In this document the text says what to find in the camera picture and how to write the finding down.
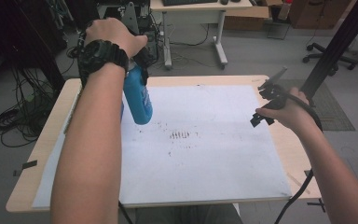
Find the spray bottle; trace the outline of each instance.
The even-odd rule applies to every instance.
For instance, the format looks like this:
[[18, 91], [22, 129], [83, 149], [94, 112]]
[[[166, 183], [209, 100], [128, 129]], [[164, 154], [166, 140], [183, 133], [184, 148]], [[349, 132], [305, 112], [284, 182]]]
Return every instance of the spray bottle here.
[[137, 124], [146, 124], [153, 115], [153, 107], [146, 88], [148, 74], [135, 62], [129, 64], [129, 74], [124, 80], [124, 94], [133, 120]]

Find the desk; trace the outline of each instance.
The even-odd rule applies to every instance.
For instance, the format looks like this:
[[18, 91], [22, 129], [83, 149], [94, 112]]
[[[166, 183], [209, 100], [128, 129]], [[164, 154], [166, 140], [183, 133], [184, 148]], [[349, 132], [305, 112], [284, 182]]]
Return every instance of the desk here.
[[[266, 76], [224, 76], [224, 77], [151, 77], [148, 86], [185, 86], [185, 85], [251, 85], [255, 92], [264, 83]], [[37, 160], [37, 166], [25, 169], [19, 178], [8, 202], [9, 212], [34, 212], [47, 209], [32, 207], [39, 183], [48, 160], [48, 156], [57, 141], [59, 131], [70, 111], [72, 102], [80, 89], [79, 79], [66, 81], [62, 93], [48, 118], [34, 150], [28, 161]], [[261, 105], [265, 102], [257, 94]], [[269, 126], [271, 136], [286, 173], [291, 191], [295, 194], [306, 178], [304, 171], [309, 170], [310, 163], [297, 137], [280, 123]], [[320, 198], [321, 194], [313, 179], [301, 198]]]
[[229, 1], [227, 5], [222, 5], [218, 1], [215, 3], [202, 3], [181, 6], [165, 7], [162, 0], [151, 0], [150, 9], [153, 12], [162, 12], [162, 23], [164, 32], [164, 62], [168, 69], [172, 69], [170, 40], [167, 36], [167, 26], [169, 23], [181, 24], [202, 24], [217, 23], [217, 36], [213, 37], [214, 46], [219, 55], [222, 68], [227, 64], [226, 54], [223, 51], [221, 38], [223, 32], [223, 24], [225, 22], [225, 14], [227, 9], [241, 9], [251, 7], [252, 4], [248, 0], [242, 0], [239, 3]]

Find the black wristwatch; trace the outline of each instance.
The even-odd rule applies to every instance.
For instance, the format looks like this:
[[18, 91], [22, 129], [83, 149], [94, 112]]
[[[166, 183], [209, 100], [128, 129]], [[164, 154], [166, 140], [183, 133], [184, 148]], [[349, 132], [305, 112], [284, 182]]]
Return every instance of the black wristwatch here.
[[83, 88], [86, 86], [89, 75], [100, 70], [106, 63], [114, 63], [123, 67], [125, 77], [127, 76], [129, 58], [126, 51], [117, 44], [107, 40], [94, 40], [80, 51], [77, 64]]

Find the office chair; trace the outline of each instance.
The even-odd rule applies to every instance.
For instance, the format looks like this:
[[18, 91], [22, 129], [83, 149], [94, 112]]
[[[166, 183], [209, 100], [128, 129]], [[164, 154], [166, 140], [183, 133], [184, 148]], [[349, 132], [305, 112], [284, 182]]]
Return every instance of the office chair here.
[[[310, 61], [310, 59], [312, 59], [312, 58], [321, 58], [322, 55], [324, 55], [324, 52], [326, 50], [326, 48], [322, 47], [321, 45], [319, 45], [317, 43], [312, 43], [311, 45], [307, 46], [307, 51], [311, 51], [311, 50], [313, 50], [313, 48], [316, 48], [321, 53], [307, 55], [306, 57], [303, 58], [303, 63], [308, 63]], [[349, 63], [350, 65], [347, 67], [349, 70], [353, 70], [353, 68], [356, 66], [356, 64], [358, 64], [358, 62], [356, 60], [345, 57], [345, 56], [339, 57], [339, 60], [344, 63]], [[329, 76], [330, 77], [333, 76], [336, 73], [336, 71], [338, 71], [338, 65], [337, 65], [337, 63], [334, 63]]]

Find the person's right hand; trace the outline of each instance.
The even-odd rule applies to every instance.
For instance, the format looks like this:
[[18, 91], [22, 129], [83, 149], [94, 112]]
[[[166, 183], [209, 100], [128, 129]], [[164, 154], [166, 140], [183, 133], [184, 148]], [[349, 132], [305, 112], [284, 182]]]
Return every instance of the person's right hand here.
[[124, 49], [129, 58], [137, 54], [147, 43], [147, 36], [130, 34], [127, 27], [114, 18], [93, 21], [86, 29], [86, 34], [85, 46], [96, 39], [109, 40]]
[[[292, 88], [290, 94], [298, 97], [307, 104], [309, 103], [304, 92], [299, 91], [298, 88]], [[286, 101], [285, 107], [280, 110], [257, 108], [255, 112], [261, 116], [276, 119], [295, 133], [304, 128], [309, 128], [310, 125], [316, 125], [308, 112], [290, 99]]]

